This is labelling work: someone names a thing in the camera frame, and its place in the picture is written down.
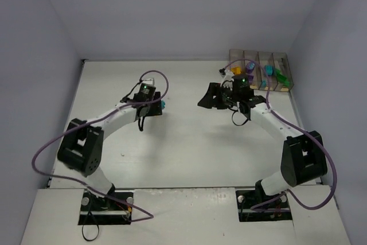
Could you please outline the yellow square lego brick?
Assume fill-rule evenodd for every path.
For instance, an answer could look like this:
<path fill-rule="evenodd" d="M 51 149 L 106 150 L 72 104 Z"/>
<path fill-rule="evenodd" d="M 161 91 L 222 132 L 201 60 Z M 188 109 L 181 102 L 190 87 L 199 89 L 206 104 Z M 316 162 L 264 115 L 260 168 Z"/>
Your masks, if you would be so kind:
<path fill-rule="evenodd" d="M 231 69 L 234 75 L 240 75 L 241 74 L 241 68 L 240 67 L 233 67 Z"/>

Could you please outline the purple oval paw lego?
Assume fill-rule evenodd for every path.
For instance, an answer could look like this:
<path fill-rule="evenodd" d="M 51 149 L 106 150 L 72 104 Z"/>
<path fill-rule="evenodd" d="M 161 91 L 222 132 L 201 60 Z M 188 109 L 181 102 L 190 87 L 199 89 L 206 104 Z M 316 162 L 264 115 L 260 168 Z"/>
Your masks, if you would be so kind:
<path fill-rule="evenodd" d="M 245 66 L 245 72 L 247 74 L 252 74 L 253 70 L 255 69 L 256 64 L 254 62 L 249 62 Z"/>

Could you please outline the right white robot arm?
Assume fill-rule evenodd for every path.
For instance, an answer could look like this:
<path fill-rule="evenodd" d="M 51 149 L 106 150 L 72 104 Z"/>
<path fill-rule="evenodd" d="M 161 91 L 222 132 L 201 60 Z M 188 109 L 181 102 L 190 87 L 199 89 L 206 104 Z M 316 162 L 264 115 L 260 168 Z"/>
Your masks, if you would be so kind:
<path fill-rule="evenodd" d="M 327 173 L 326 157 L 318 146 L 322 144 L 321 135 L 316 131 L 304 134 L 276 118 L 266 98 L 255 95 L 245 77 L 234 76 L 221 84 L 211 82 L 198 106 L 218 110 L 236 107 L 247 121 L 281 142 L 279 171 L 255 184 L 255 194 L 261 203 Z"/>

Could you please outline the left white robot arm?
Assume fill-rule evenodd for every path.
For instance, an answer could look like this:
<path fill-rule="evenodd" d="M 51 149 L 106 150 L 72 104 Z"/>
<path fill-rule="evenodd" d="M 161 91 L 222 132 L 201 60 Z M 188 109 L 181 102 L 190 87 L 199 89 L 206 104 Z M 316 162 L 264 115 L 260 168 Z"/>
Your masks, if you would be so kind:
<path fill-rule="evenodd" d="M 130 123 L 138 123 L 138 129 L 143 131 L 145 119 L 150 116 L 162 115 L 161 101 L 135 106 L 138 102 L 149 102 L 161 97 L 156 91 L 154 79 L 144 79 L 138 83 L 139 91 L 133 98 L 128 96 L 115 107 L 115 113 L 107 116 L 112 110 L 102 114 L 100 122 L 92 119 L 92 124 L 63 137 L 57 153 L 58 161 L 68 169 L 78 172 L 85 178 L 84 182 L 92 189 L 101 192 L 101 197 L 112 196 L 114 184 L 109 181 L 100 168 L 103 142 L 111 134 Z"/>

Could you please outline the clear bin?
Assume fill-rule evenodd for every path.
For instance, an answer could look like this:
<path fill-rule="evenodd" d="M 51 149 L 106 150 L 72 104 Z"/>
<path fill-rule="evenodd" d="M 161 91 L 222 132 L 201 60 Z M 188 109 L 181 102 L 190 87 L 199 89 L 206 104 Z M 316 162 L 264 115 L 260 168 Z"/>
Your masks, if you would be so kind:
<path fill-rule="evenodd" d="M 261 67 L 264 69 L 265 65 L 271 65 L 275 68 L 274 64 L 274 57 L 271 52 L 259 52 L 259 63 Z M 276 75 L 267 76 L 265 70 L 260 69 L 261 72 L 261 80 L 265 80 L 267 82 L 266 85 L 260 85 L 261 90 L 268 90 L 274 91 L 276 86 L 278 85 L 278 81 L 276 79 Z"/>
<path fill-rule="evenodd" d="M 279 69 L 282 75 L 286 76 L 288 78 L 288 81 L 290 82 L 289 88 L 285 87 L 283 83 L 278 82 L 278 85 L 276 86 L 275 90 L 279 92 L 290 92 L 294 86 L 294 82 L 292 79 L 287 54 L 284 52 L 274 52 L 273 57 L 274 57 L 275 69 Z"/>
<path fill-rule="evenodd" d="M 240 67 L 241 74 L 235 75 L 233 79 L 232 90 L 240 91 L 244 90 L 248 85 L 247 75 L 245 73 L 245 65 L 244 65 L 244 51 L 241 49 L 230 49 L 229 50 L 229 62 L 231 65 L 228 67 L 231 70 L 233 67 Z"/>
<path fill-rule="evenodd" d="M 258 90 L 260 88 L 261 85 L 261 72 L 260 72 L 260 68 L 258 66 L 259 64 L 259 53 L 255 50 L 245 50 L 244 51 L 244 65 L 246 66 L 247 63 L 249 62 L 254 62 L 256 64 L 255 69 L 253 70 L 252 74 L 247 74 L 249 75 L 253 75 L 254 76 L 254 80 L 253 82 L 249 82 L 250 87 L 252 89 Z"/>

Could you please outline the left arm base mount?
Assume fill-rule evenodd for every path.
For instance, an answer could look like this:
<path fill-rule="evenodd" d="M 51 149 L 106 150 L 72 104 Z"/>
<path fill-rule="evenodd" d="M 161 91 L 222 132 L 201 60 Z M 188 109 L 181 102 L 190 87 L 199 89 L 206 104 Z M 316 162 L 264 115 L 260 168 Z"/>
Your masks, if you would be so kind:
<path fill-rule="evenodd" d="M 85 190 L 78 225 L 130 225 L 132 209 L 125 204 L 98 197 Z"/>

